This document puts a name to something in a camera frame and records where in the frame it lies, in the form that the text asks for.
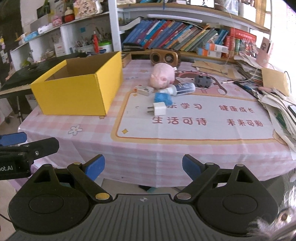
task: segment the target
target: blue book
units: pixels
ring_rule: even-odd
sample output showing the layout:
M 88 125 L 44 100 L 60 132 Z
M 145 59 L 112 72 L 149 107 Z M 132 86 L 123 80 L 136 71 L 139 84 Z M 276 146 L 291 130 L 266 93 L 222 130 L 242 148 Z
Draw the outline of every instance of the blue book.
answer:
M 123 41 L 123 43 L 129 43 L 131 37 L 135 34 L 135 32 L 141 27 L 141 24 L 144 22 L 144 20 L 141 20 L 139 24 L 130 32 L 130 34 L 126 37 L 126 39 Z
M 228 30 L 225 30 L 225 31 L 226 31 L 226 32 L 225 32 L 224 35 L 222 36 L 221 41 L 219 42 L 219 45 L 223 45 L 223 41 L 224 41 L 225 37 L 226 37 L 227 34 L 228 34 Z
M 152 35 L 166 22 L 165 19 L 161 20 L 158 22 L 158 24 L 152 29 L 152 31 L 150 31 L 150 33 L 146 36 L 146 38 L 141 42 L 141 45 L 145 45 L 147 43 L 147 41 L 150 40 L 150 38 L 152 37 Z
M 131 37 L 131 39 L 130 39 L 130 42 L 131 42 L 131 43 L 135 43 L 135 42 L 138 40 L 138 37 L 139 37 L 139 35 L 140 35 L 140 32 L 141 32 L 143 29 L 145 30 L 145 28 L 148 27 L 148 24 L 149 24 L 149 20 L 144 20 L 144 22 L 143 22 L 141 28 L 139 28 L 139 29 L 135 32 L 135 34 Z
M 223 37 L 223 35 L 224 35 L 224 32 L 225 30 L 224 29 L 220 29 L 219 30 L 219 36 L 218 36 L 218 38 L 216 39 L 216 41 L 215 41 L 215 44 L 218 44 L 218 43 L 220 43 L 220 41 L 221 41 L 221 39 L 222 39 L 222 37 Z
M 139 35 L 138 40 L 136 41 L 137 44 L 140 44 L 142 40 L 146 37 L 148 31 L 153 27 L 153 25 L 157 22 L 157 20 L 150 20 L 150 25 Z
M 168 30 L 165 32 L 163 31 L 162 36 L 159 37 L 159 39 L 153 44 L 152 48 L 158 48 L 158 46 L 165 41 L 180 25 L 182 22 L 175 22 L 170 28 L 167 28 Z
M 152 46 L 154 46 L 154 44 L 163 36 L 163 34 L 166 33 L 170 29 L 170 27 L 172 25 L 174 25 L 175 23 L 176 23 L 175 21 L 170 22 L 164 30 L 162 30 L 160 33 L 158 33 L 158 35 L 155 37 L 155 39 L 153 39 L 153 41 L 149 44 L 148 49 L 152 49 Z
M 186 28 L 184 28 L 176 37 L 174 37 L 170 42 L 168 42 L 164 48 L 167 48 L 168 46 L 170 46 L 172 44 L 172 42 L 174 42 L 176 39 L 178 39 L 185 31 L 187 31 L 188 29 L 190 29 L 193 25 L 188 25 Z

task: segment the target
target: metal screw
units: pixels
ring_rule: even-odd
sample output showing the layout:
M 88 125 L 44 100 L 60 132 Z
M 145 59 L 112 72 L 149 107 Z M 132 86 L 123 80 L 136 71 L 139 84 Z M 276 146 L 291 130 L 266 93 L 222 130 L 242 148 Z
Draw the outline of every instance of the metal screw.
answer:
M 98 200 L 107 200 L 109 198 L 110 198 L 110 195 L 108 193 L 102 192 L 102 193 L 96 194 L 96 199 Z
M 177 198 L 180 200 L 188 200 L 191 198 L 191 195 L 189 193 L 186 192 L 180 192 L 177 194 Z

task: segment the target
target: pig plush toy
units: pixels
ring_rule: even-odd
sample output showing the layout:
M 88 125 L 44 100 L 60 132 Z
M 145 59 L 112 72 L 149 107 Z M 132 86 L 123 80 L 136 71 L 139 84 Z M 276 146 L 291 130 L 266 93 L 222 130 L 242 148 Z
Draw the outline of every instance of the pig plush toy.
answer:
M 154 65 L 150 78 L 150 86 L 156 89 L 163 89 L 173 84 L 175 81 L 175 71 L 172 66 L 166 63 Z

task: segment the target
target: brown envelope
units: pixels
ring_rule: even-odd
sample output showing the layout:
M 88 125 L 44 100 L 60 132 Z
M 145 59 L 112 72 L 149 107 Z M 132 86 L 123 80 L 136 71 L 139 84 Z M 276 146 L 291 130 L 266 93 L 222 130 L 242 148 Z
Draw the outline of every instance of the brown envelope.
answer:
M 289 87 L 286 74 L 277 70 L 262 68 L 263 86 L 275 88 L 281 91 L 285 96 L 289 96 Z

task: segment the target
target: blue gripper pad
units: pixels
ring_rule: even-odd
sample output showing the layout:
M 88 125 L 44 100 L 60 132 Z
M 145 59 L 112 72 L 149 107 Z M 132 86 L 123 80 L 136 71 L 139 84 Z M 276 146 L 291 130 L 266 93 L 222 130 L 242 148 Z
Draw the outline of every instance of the blue gripper pad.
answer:
M 201 173 L 204 171 L 204 164 L 198 165 L 195 158 L 190 156 L 190 158 L 185 155 L 182 159 L 182 167 L 186 174 L 192 179 L 195 180 Z
M 8 135 L 0 136 L 0 146 L 12 146 L 20 143 L 24 143 L 27 140 L 25 132 L 12 133 Z
M 82 165 L 84 173 L 93 181 L 101 174 L 105 168 L 105 157 L 97 155 L 87 163 Z

